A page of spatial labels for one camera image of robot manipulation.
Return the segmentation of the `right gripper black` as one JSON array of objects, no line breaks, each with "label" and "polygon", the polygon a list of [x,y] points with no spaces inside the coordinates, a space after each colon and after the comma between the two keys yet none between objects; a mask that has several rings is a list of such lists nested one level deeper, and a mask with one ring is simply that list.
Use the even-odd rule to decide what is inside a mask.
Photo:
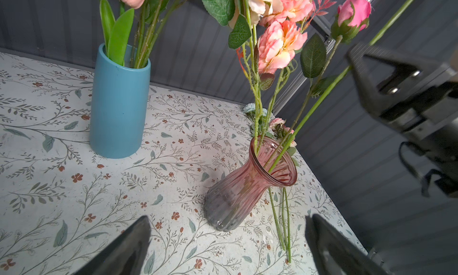
[{"label": "right gripper black", "polygon": [[[362,107],[406,141],[398,157],[429,198],[434,183],[458,197],[458,84],[445,62],[358,43],[347,52]],[[407,147],[436,167],[422,174],[403,155]]]}]

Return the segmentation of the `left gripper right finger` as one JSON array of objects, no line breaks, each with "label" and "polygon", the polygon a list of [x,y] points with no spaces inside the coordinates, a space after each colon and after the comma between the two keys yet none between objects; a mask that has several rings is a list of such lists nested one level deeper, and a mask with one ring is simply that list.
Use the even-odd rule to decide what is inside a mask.
[{"label": "left gripper right finger", "polygon": [[306,216],[305,238],[320,275],[386,275],[318,214]]}]

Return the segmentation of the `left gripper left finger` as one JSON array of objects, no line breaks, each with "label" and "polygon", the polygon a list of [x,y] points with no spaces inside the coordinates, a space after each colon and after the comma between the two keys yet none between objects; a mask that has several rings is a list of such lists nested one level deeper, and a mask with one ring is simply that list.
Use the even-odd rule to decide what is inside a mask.
[{"label": "left gripper left finger", "polygon": [[79,269],[78,275],[139,275],[146,259],[151,227],[146,215]]}]

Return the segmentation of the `pink glass vase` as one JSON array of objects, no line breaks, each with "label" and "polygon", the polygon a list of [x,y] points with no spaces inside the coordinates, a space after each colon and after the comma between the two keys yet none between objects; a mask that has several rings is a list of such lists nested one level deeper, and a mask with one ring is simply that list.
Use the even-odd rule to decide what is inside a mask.
[{"label": "pink glass vase", "polygon": [[268,137],[262,141],[259,153],[255,153],[252,139],[246,163],[208,190],[203,210],[212,227],[222,232],[236,229],[268,188],[285,188],[296,183],[298,173],[290,155],[283,158],[280,167],[273,173],[264,169],[270,152],[277,145],[274,139]]}]

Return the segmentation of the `pink peony stem with bud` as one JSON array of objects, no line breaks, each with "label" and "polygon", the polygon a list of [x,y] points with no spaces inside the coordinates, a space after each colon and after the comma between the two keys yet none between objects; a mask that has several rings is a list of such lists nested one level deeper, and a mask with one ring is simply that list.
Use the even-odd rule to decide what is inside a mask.
[{"label": "pink peony stem with bud", "polygon": [[255,152],[261,149],[276,97],[291,74],[295,55],[308,39],[306,29],[334,4],[334,0],[245,0],[249,18],[255,19],[248,22]]}]

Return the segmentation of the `teal ceramic vase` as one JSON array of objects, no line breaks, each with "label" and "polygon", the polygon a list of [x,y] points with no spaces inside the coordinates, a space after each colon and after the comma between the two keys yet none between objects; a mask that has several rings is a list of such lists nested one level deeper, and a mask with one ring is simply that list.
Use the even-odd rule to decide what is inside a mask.
[{"label": "teal ceramic vase", "polygon": [[118,65],[98,48],[95,64],[89,143],[105,158],[120,159],[136,153],[141,146],[149,99],[150,69]]}]

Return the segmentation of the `cream peony stem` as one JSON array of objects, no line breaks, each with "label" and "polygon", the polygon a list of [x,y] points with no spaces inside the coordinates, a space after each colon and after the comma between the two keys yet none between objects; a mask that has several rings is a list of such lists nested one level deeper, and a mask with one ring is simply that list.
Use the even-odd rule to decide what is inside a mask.
[{"label": "cream peony stem", "polygon": [[240,65],[254,94],[254,148],[255,152],[259,152],[264,140],[259,124],[263,116],[263,104],[261,100],[261,76],[258,71],[256,25],[252,24],[249,0],[202,0],[202,2],[206,11],[221,26],[228,26],[231,19],[236,19],[232,32],[229,34],[228,46],[239,53]]}]

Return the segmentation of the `pink tulip stem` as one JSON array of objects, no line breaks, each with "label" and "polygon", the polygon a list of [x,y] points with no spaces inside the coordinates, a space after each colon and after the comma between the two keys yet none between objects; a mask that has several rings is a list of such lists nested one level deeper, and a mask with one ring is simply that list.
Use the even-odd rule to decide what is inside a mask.
[{"label": "pink tulip stem", "polygon": [[125,53],[134,22],[135,10],[145,0],[119,0],[119,17],[116,18],[108,0],[99,0],[100,18],[104,35],[106,56],[124,66]]}]

